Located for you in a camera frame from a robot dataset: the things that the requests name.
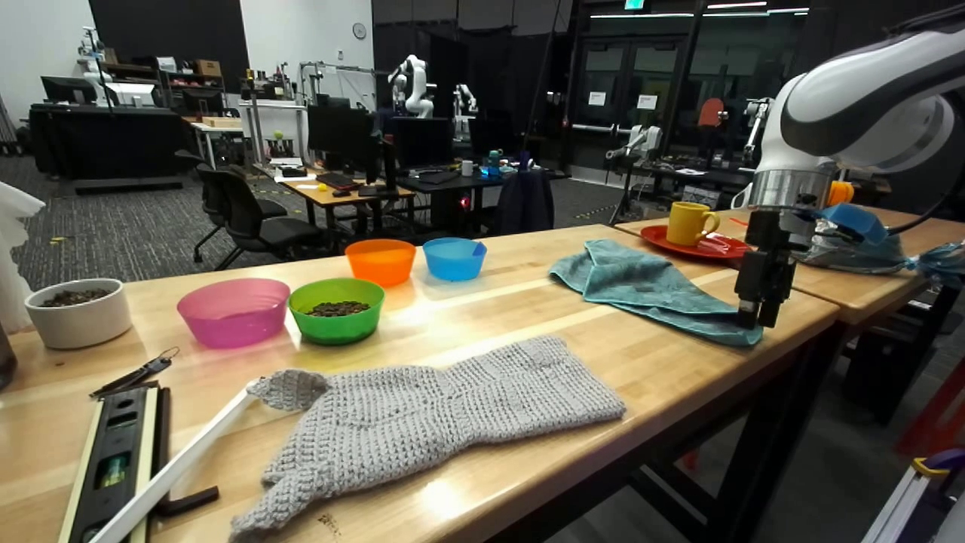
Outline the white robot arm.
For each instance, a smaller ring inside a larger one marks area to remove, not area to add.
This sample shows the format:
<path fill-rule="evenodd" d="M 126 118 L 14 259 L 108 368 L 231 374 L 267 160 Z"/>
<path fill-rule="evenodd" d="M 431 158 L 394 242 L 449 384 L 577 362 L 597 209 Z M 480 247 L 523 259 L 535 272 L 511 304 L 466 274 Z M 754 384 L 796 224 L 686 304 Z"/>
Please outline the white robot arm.
<path fill-rule="evenodd" d="M 962 115 L 965 28 L 916 28 L 836 56 L 768 100 L 759 163 L 736 209 L 752 213 L 739 259 L 739 318 L 772 326 L 799 263 L 890 274 L 904 265 L 898 228 L 872 211 L 830 205 L 839 168 L 892 175 L 942 153 Z"/>

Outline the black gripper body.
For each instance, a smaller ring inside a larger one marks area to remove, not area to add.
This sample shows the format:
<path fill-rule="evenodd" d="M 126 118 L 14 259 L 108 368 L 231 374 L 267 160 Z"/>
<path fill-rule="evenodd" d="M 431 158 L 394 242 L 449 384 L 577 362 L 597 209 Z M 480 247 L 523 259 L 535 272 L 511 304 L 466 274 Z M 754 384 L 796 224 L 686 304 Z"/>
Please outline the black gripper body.
<path fill-rule="evenodd" d="M 762 272 L 790 265 L 796 272 L 793 242 L 790 242 L 790 234 L 781 228 L 777 211 L 754 211 L 746 234 L 746 246 L 747 246 L 747 255 L 743 258 L 743 265 L 759 263 Z"/>

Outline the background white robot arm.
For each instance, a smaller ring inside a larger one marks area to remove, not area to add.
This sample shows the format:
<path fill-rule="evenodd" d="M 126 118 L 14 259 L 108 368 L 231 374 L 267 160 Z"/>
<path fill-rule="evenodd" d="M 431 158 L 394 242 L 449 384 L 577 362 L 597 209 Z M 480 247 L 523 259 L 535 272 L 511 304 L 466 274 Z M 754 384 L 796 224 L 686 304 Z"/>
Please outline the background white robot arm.
<path fill-rule="evenodd" d="M 428 98 L 428 63 L 407 56 L 388 75 L 388 100 L 399 111 L 414 118 L 431 118 L 436 100 Z"/>

